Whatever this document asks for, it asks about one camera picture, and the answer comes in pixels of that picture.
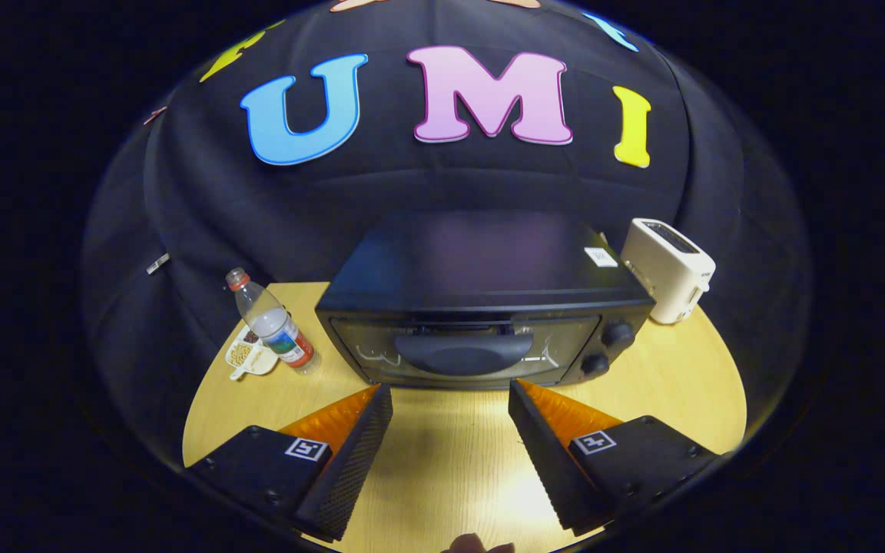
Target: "letter m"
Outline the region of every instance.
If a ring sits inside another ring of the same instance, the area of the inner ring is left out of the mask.
[[[521,101],[521,118],[510,131],[537,144],[569,144],[562,84],[565,63],[540,54],[521,52],[494,78],[470,52],[459,46],[429,46],[412,50],[408,60],[422,66],[426,80],[426,119],[415,126],[415,137],[428,143],[457,141],[469,136],[470,126],[456,113],[460,98],[489,137],[498,136],[510,110]]]

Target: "plastic water bottle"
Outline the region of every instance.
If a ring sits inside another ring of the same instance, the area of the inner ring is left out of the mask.
[[[225,280],[234,291],[241,318],[262,343],[278,353],[278,358],[299,374],[306,374],[320,364],[320,355],[313,349],[313,344],[299,331],[284,305],[270,291],[252,283],[242,267],[232,269]]]

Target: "wooden table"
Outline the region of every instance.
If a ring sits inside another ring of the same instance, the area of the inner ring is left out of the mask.
[[[183,433],[193,465],[250,424],[282,426],[368,386],[320,326],[317,301],[329,283],[271,284],[323,364],[299,375],[284,363],[267,375],[228,377],[224,349],[194,397]],[[238,321],[227,346],[237,337]],[[622,420],[652,414],[713,452],[744,434],[747,403],[733,357],[700,308],[674,326],[650,320],[610,372],[556,392]],[[507,392],[392,388],[394,417],[361,490],[340,551],[440,551],[477,532],[485,546],[513,541],[522,552],[551,551],[576,538],[563,531],[507,416]]]

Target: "oven door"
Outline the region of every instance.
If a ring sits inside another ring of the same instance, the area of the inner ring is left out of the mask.
[[[330,321],[374,382],[428,388],[506,388],[514,378],[561,380],[598,316],[484,323]]]

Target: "blue letter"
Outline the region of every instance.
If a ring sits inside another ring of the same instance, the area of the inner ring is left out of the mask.
[[[361,117],[357,68],[366,63],[366,54],[351,54],[313,67],[310,75],[323,78],[326,120],[308,133],[293,133],[285,117],[285,91],[295,77],[275,78],[248,92],[241,107],[248,110],[248,137],[259,160],[272,165],[302,164],[347,141]]]
[[[596,17],[596,15],[583,15],[586,15],[587,18],[590,18],[591,20],[596,22],[597,25],[600,25],[600,28],[603,29],[603,32],[605,32],[605,34],[607,35],[610,35],[610,38],[614,39],[614,41],[616,41],[618,45],[624,46],[628,50],[633,50],[635,52],[637,51],[637,46],[634,46],[630,42],[626,41],[626,38],[624,38],[624,32],[621,31],[621,29],[614,28],[614,25],[610,25],[608,22],[605,22]]]

